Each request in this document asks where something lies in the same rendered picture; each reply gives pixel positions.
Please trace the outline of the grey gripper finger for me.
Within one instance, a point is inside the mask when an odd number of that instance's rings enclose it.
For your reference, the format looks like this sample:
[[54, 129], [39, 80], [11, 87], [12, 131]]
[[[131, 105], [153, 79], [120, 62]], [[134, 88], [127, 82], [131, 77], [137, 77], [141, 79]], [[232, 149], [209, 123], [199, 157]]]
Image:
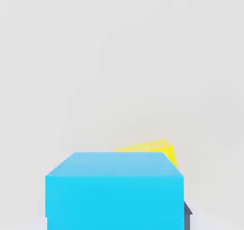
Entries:
[[190, 230], [190, 217], [192, 214], [192, 211], [190, 210], [186, 202], [184, 202], [184, 230]]

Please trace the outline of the small blue cube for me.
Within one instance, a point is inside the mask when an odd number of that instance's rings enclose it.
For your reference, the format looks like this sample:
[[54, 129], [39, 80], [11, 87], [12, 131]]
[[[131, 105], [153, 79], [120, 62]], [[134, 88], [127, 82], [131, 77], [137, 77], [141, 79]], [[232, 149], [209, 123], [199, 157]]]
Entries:
[[45, 178], [47, 230], [184, 230], [184, 178], [163, 153], [79, 153]]

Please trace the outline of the small yellow cube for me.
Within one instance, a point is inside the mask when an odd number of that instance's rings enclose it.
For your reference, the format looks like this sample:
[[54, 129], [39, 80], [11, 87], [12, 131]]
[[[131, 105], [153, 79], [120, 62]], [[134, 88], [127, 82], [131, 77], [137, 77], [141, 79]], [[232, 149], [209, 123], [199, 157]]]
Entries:
[[164, 153], [165, 156], [174, 164], [174, 166], [178, 168], [173, 146], [166, 139], [160, 139], [138, 145], [117, 148], [114, 150], [114, 152]]

